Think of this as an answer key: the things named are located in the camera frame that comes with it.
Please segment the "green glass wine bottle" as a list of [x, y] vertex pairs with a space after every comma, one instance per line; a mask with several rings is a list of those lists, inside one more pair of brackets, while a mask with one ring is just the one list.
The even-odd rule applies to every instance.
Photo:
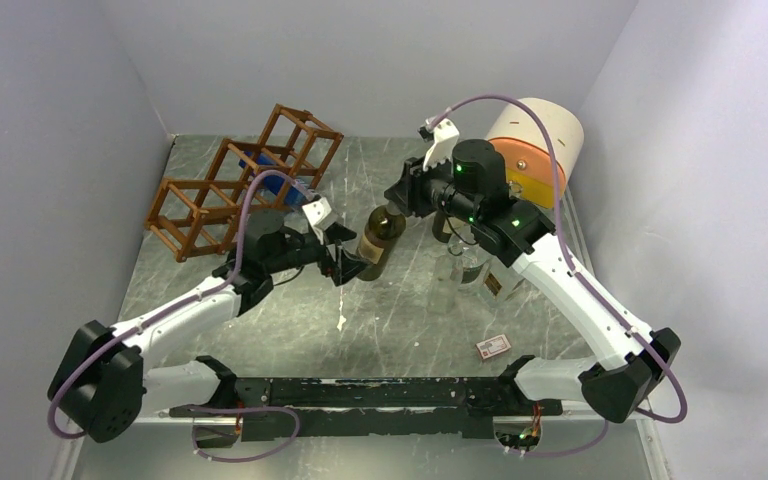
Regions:
[[356, 247], [356, 254], [369, 262], [357, 276], [359, 280], [374, 281], [381, 276], [406, 226], [406, 217], [393, 202], [372, 210]]

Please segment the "brown wooden wine rack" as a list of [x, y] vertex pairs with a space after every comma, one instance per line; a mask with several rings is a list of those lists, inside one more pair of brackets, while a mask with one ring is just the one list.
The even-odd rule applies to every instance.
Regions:
[[253, 210], [288, 210], [290, 192], [300, 190], [281, 177], [275, 191], [265, 184], [254, 187], [257, 175], [278, 171], [315, 189], [343, 138], [310, 111], [277, 104], [256, 140], [223, 137], [202, 177], [163, 178], [144, 228], [179, 263], [227, 253], [236, 245], [239, 210], [246, 194], [253, 194]]

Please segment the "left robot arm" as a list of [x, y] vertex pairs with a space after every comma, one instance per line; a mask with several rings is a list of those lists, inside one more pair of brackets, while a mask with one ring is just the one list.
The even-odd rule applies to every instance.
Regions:
[[184, 341], [247, 313], [274, 289], [276, 273], [315, 265], [334, 285], [355, 279], [370, 262], [344, 250], [356, 233], [332, 214], [312, 213], [301, 233], [281, 214], [244, 217], [228, 260], [185, 294], [130, 320], [80, 327], [47, 391], [47, 421], [57, 436], [103, 443], [141, 414], [193, 410], [221, 416], [244, 406], [237, 376], [209, 355], [182, 365], [160, 361]]

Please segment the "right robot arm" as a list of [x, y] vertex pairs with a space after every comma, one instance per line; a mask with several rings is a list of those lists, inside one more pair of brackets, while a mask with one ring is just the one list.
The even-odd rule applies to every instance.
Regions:
[[589, 346], [586, 358], [526, 361], [499, 389], [508, 412], [525, 413], [537, 400], [578, 401], [623, 423], [672, 378], [679, 336], [625, 309], [569, 253], [539, 207], [510, 195], [504, 159], [491, 143], [460, 141], [449, 162], [435, 167], [409, 158], [384, 196], [407, 216], [440, 212], [465, 222], [478, 245], [545, 295]]

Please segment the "clear square glass bottle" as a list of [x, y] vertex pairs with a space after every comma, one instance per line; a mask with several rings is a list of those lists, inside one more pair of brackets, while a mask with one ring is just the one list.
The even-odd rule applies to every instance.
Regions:
[[490, 257], [484, 267], [478, 294], [488, 306], [496, 308], [512, 299], [524, 281], [523, 276], [513, 268]]

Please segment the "cream orange cylindrical box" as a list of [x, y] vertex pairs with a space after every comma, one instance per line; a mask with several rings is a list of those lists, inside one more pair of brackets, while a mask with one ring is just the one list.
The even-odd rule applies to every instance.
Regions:
[[579, 119], [566, 108], [538, 98], [522, 98], [547, 129], [556, 154], [551, 163], [548, 147], [536, 123], [514, 105], [503, 108], [489, 129], [486, 139], [499, 152], [506, 165], [507, 180], [520, 187], [522, 198], [541, 207], [554, 206], [553, 179], [565, 191], [584, 142]]

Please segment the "small red white box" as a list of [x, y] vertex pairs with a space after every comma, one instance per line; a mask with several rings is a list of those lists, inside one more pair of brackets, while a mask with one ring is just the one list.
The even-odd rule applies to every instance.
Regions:
[[486, 361], [511, 350], [512, 346], [507, 336], [499, 334], [475, 344], [479, 357]]

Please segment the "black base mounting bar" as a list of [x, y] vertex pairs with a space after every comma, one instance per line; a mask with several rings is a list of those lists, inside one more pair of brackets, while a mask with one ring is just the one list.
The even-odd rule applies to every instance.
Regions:
[[493, 439], [497, 417], [558, 416], [555, 399], [532, 401], [500, 377], [367, 379], [243, 377], [210, 406], [243, 407], [242, 438], [458, 434]]

